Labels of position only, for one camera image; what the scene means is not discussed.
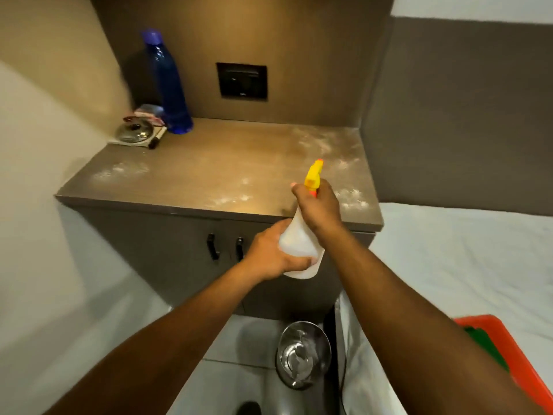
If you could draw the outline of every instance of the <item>forearm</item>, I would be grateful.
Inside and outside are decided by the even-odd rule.
[[[233,267],[115,348],[46,414],[164,415],[254,284],[247,268]]]
[[[322,240],[408,413],[540,413],[499,364],[348,230],[331,228]]]

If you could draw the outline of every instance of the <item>water bottle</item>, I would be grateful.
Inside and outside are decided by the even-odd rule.
[[[179,72],[175,61],[163,44],[162,35],[157,30],[142,32],[151,70],[156,79],[159,96],[162,98],[164,121],[167,129],[175,134],[186,134],[194,127],[186,102]]]
[[[314,197],[317,196],[317,189],[321,184],[321,170],[322,160],[319,159],[309,168],[308,175],[305,178],[304,184]],[[317,262],[308,269],[285,272],[284,275],[291,278],[308,279],[313,278],[317,274],[325,250],[319,244],[313,231],[305,223],[299,208],[296,210],[296,214],[286,231],[280,235],[278,244],[284,253],[292,256],[311,256],[317,258]]]

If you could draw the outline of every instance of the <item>mattress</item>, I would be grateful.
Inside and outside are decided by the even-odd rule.
[[[446,315],[494,314],[553,390],[553,217],[380,204],[384,230],[370,249]],[[340,297],[348,415],[404,414]]]

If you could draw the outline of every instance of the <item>white wall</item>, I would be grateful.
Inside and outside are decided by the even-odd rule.
[[[553,23],[553,0],[395,0],[393,16]]]
[[[90,108],[110,119],[129,107],[126,95],[115,103],[126,89],[90,2],[46,0],[66,8],[43,9],[38,22],[52,21],[55,31],[33,34],[29,14],[36,12],[24,7],[31,0],[20,1],[21,9],[7,12],[0,1],[4,30],[8,15],[12,24],[4,40],[17,34],[39,63],[49,55],[32,72],[13,56],[0,58],[0,412],[25,415],[46,410],[166,305],[79,214],[52,196],[105,145],[105,123],[93,125],[82,112]],[[83,41],[94,37],[94,44],[79,42],[75,21],[86,29]],[[70,72],[65,63],[56,67],[57,44],[66,53],[60,60],[76,58]],[[94,61],[75,68],[87,56]],[[56,84],[62,87],[52,89]],[[77,98],[77,109],[70,98]]]

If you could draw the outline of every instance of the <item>black handle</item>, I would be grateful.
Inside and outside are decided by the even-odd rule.
[[[244,239],[242,237],[238,237],[236,239],[236,259],[240,262],[242,259],[244,259]]]
[[[211,259],[217,261],[221,252],[218,252],[217,249],[215,249],[215,235],[213,233],[210,233],[207,237],[207,248],[209,249]]]

